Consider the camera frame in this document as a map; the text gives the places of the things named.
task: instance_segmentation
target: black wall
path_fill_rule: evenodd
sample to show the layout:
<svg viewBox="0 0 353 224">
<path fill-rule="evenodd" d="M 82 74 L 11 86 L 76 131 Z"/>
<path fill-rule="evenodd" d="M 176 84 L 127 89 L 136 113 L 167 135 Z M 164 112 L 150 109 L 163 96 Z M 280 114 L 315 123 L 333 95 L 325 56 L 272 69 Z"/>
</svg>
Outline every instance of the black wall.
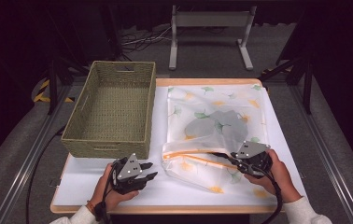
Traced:
<svg viewBox="0 0 353 224">
<path fill-rule="evenodd" d="M 316 46 L 314 75 L 353 149 L 353 2 L 340 1 Z"/>
<path fill-rule="evenodd" d="M 0 146 L 33 107 L 31 91 L 46 64 L 19 8 L 0 1 Z"/>
</svg>

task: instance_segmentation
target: wicker basket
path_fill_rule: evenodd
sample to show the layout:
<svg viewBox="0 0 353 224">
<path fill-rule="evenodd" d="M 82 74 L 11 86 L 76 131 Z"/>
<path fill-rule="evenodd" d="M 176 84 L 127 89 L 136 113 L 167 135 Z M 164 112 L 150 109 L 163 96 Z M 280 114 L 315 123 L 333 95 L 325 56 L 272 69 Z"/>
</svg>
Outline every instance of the wicker basket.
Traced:
<svg viewBox="0 0 353 224">
<path fill-rule="evenodd" d="M 62 142 L 78 158 L 147 159 L 155 63 L 94 62 Z"/>
</svg>

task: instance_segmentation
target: cable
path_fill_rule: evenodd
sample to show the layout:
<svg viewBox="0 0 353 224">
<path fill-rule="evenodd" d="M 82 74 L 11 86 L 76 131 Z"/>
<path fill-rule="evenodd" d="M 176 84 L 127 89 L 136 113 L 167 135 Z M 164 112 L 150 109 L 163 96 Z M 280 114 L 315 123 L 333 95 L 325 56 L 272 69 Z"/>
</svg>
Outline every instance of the cable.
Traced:
<svg viewBox="0 0 353 224">
<path fill-rule="evenodd" d="M 110 173 L 107 177 L 107 181 L 106 181 L 106 185 L 104 188 L 104 193 L 103 193 L 103 198 L 102 201 L 98 204 L 95 205 L 94 207 L 94 213 L 95 213 L 95 220 L 96 221 L 101 221 L 101 219 L 104 221 L 105 224 L 110 224 L 112 223 L 112 220 L 110 217 L 107 216 L 106 213 L 106 196 L 112 191 L 112 189 L 110 189 L 110 191 L 107 191 L 109 189 L 109 185 L 112 181 L 112 174 L 115 171 L 115 167 L 116 165 L 112 165 L 112 169 L 110 170 Z"/>
<path fill-rule="evenodd" d="M 54 139 L 55 136 L 61 135 L 61 133 L 62 133 L 62 132 L 64 131 L 64 129 L 65 129 L 65 126 L 66 126 L 66 125 L 64 125 L 60 130 L 57 131 L 57 133 L 55 133 L 55 134 L 51 137 L 51 139 L 48 141 L 48 143 L 43 147 L 42 151 L 40 152 L 39 157 L 37 158 L 37 160 L 36 160 L 36 162 L 35 162 L 34 170 L 33 170 L 33 172 L 32 172 L 31 180 L 30 180 L 29 186 L 28 186 L 27 197 L 26 197 L 26 199 L 25 199 L 25 223 L 26 223 L 26 224 L 29 224 L 29 199 L 30 199 L 30 196 L 31 196 L 31 188 L 32 188 L 32 185 L 33 185 L 33 182 L 34 182 L 34 177 L 35 177 L 37 165 L 39 164 L 40 159 L 42 158 L 43 154 L 45 153 L 46 148 L 49 146 L 50 142 Z"/>
<path fill-rule="evenodd" d="M 167 29 L 159 31 L 157 33 L 146 32 L 146 33 L 142 34 L 140 38 L 136 38 L 136 39 L 128 38 L 128 42 L 121 44 L 122 49 L 124 50 L 125 53 L 131 53 L 133 51 L 142 51 L 142 50 L 146 49 L 148 46 L 150 46 L 151 44 L 159 43 L 164 39 L 171 41 L 170 38 L 164 37 L 164 36 L 168 35 L 168 33 L 170 32 L 170 29 L 171 29 L 171 26 L 168 27 Z M 127 48 L 126 46 L 128 46 L 128 45 L 134 45 L 134 47 Z"/>
<path fill-rule="evenodd" d="M 233 157 L 229 157 L 229 155 L 227 155 L 226 153 L 221 153 L 221 152 L 210 152 L 210 154 L 214 155 L 214 156 L 217 156 L 217 157 L 222 157 L 224 159 L 227 159 L 229 161 L 234 160 Z M 276 200 L 277 200 L 277 207 L 275 209 L 275 211 L 273 212 L 272 215 L 270 215 L 266 220 L 264 220 L 262 222 L 262 224 L 268 224 L 270 223 L 276 216 L 278 216 L 279 212 L 281 211 L 282 209 L 282 195 L 281 195 L 281 188 L 278 186 L 278 184 L 275 182 L 275 179 L 269 175 L 267 172 L 263 171 L 261 168 L 257 167 L 257 166 L 254 166 L 254 165 L 251 165 L 251 164 L 248 164 L 244 161 L 240 161 L 240 163 L 242 165 L 244 165 L 245 167 L 250 167 L 252 168 L 253 170 L 256 170 L 256 171 L 259 171 L 261 172 L 262 174 L 264 174 L 267 178 L 269 178 L 269 180 L 272 182 L 273 184 L 273 187 L 275 188 L 275 196 L 276 196 Z"/>
</svg>

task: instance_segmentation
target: person's hand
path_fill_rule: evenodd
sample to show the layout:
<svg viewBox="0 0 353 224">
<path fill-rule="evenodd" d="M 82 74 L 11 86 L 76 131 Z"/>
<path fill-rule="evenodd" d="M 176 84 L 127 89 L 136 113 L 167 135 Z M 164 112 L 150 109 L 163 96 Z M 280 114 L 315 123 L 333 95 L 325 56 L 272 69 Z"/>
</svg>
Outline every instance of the person's hand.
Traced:
<svg viewBox="0 0 353 224">
<path fill-rule="evenodd" d="M 90 203 L 93 206 L 96 206 L 103 199 L 104 189 L 106 187 L 106 181 L 109 176 L 110 171 L 112 170 L 112 166 L 110 164 L 104 170 L 104 174 L 98 180 L 97 186 L 95 187 L 94 194 L 90 199 Z M 133 197 L 138 195 L 138 191 L 132 191 L 121 195 L 116 191 L 112 190 L 106 195 L 106 211 L 110 211 L 116 208 L 119 203 L 131 200 Z"/>
<path fill-rule="evenodd" d="M 302 198 L 298 190 L 293 186 L 287 166 L 283 161 L 280 161 L 275 151 L 269 149 L 266 151 L 273 161 L 271 171 L 273 173 L 275 182 L 281 188 L 281 195 L 284 203 L 292 203 Z M 275 194 L 275 188 L 266 176 L 257 179 L 251 175 L 244 175 L 246 179 L 252 184 L 264 187 L 269 193 Z"/>
</svg>

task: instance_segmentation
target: metal rail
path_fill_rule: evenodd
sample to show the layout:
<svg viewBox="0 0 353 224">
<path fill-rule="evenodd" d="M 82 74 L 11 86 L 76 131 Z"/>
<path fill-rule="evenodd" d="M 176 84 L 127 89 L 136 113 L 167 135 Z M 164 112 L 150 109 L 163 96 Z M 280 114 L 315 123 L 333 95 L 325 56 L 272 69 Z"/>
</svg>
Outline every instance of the metal rail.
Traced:
<svg viewBox="0 0 353 224">
<path fill-rule="evenodd" d="M 36 161 L 39 159 L 40 153 L 44 150 L 44 140 L 49 132 L 51 124 L 57 117 L 57 114 L 60 112 L 60 108 L 63 102 L 63 99 L 69 93 L 70 87 L 69 86 L 62 86 L 61 94 L 59 95 L 57 106 L 54 108 L 54 111 L 51 115 L 48 115 L 43 123 L 42 128 L 37 135 L 34 144 L 32 145 L 24 163 L 22 164 L 21 169 L 18 171 L 14 182 L 12 183 L 7 196 L 3 200 L 0 206 L 0 224 L 6 223 L 8 216 L 10 215 L 15 203 L 19 199 L 19 196 L 25 186 L 26 181 L 28 180 L 33 168 L 35 166 Z"/>
<path fill-rule="evenodd" d="M 318 155 L 320 156 L 331 182 L 333 183 L 336 193 L 338 194 L 340 201 L 346 210 L 350 223 L 353 223 L 353 198 L 348 190 L 345 179 L 337 168 L 332 155 L 320 134 L 316 122 L 311 115 L 307 115 L 305 112 L 304 105 L 302 104 L 302 94 L 300 93 L 299 88 L 297 86 L 289 86 L 289 89 L 294 100 L 298 103 L 297 105 L 299 106 L 300 112 L 304 116 L 305 123 L 316 141 Z"/>
</svg>

